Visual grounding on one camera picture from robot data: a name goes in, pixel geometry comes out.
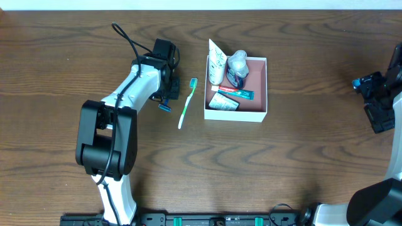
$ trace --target box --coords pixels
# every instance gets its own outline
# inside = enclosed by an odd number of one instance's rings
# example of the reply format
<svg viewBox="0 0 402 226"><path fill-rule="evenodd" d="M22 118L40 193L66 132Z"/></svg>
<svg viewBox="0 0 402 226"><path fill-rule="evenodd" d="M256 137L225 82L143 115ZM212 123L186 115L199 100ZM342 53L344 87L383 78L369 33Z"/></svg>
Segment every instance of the box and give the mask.
<svg viewBox="0 0 402 226"><path fill-rule="evenodd" d="M266 58L247 57L246 63L249 68L249 75L246 78L244 90L254 91L254 100L246 100L232 95L226 97L239 103L236 111L215 110L209 107L209 102L215 95L211 90L211 84L208 79L208 63L207 56L207 72L205 74L205 97L204 97L204 119L224 120L224 121L243 121L243 122L262 122L268 111L268 84ZM233 87L227 80L226 74L221 86Z"/></svg>

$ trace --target brown wooden surface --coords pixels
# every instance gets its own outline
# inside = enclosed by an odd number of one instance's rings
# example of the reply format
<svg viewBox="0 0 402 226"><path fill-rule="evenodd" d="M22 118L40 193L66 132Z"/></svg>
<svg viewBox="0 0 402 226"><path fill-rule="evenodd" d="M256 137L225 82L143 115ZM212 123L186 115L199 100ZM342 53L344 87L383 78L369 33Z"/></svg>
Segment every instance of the brown wooden surface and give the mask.
<svg viewBox="0 0 402 226"><path fill-rule="evenodd" d="M102 210L75 144L81 105L109 95L134 57L112 21L149 48L171 40L182 55L173 112L148 102L138 116L131 183L142 207L265 212L277 203L348 202L382 180L393 131L373 133L351 81L385 71L402 41L400 12L4 12L0 224L58 225L64 213ZM204 120L209 38L228 55L267 57L263 123ZM198 87L179 131L191 77Z"/></svg>

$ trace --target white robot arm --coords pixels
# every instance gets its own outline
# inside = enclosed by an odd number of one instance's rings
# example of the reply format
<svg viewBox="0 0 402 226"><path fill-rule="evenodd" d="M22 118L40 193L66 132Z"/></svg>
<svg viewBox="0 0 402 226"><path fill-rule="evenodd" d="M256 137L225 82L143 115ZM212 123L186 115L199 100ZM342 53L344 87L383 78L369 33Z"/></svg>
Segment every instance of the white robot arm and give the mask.
<svg viewBox="0 0 402 226"><path fill-rule="evenodd" d="M375 72L353 85L363 95L374 132L395 128L391 160L384 181L356 192L349 203L319 205L312 224L401 225L395 214L402 208L402 44L396 46L385 77Z"/></svg>
<svg viewBox="0 0 402 226"><path fill-rule="evenodd" d="M130 42L137 59L111 95L82 106L75 158L97 182L105 208L103 219L129 225L136 212L129 173L137 153L137 113L149 98L160 102L178 98L179 81L173 72L180 55L173 43L157 39L153 51L139 56L134 41L116 23L112 27ZM112 129L112 137L99 135L98 129Z"/></svg>

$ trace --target toothpaste tube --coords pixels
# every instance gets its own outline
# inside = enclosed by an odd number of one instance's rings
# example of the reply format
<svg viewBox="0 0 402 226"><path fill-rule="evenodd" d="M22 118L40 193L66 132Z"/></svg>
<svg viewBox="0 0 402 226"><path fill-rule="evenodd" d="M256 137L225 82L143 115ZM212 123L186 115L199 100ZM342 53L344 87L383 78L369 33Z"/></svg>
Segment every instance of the toothpaste tube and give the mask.
<svg viewBox="0 0 402 226"><path fill-rule="evenodd" d="M239 103L219 93L215 93L209 103L209 107L216 110L236 110L238 106Z"/></svg>
<svg viewBox="0 0 402 226"><path fill-rule="evenodd" d="M218 86L218 85L213 85L211 87L212 91L218 92L220 94L227 94L227 95L232 95L235 97L241 97L247 100L253 100L254 99L254 91L248 91L248 90L239 90L239 89L234 89L230 87L223 87L223 86Z"/></svg>

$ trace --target small white packet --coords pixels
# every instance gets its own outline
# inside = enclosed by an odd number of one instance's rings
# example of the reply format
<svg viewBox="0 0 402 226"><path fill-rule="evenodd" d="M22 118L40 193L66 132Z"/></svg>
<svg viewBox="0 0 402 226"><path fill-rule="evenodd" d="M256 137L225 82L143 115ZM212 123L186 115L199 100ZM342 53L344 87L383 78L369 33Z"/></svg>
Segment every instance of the small white packet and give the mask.
<svg viewBox="0 0 402 226"><path fill-rule="evenodd" d="M227 56L220 48L209 40L209 82L212 85L219 85L224 80Z"/></svg>
<svg viewBox="0 0 402 226"><path fill-rule="evenodd" d="M224 95L216 92L211 102L209 103L209 107L216 110L231 110L234 111L239 106L234 100L231 100Z"/></svg>

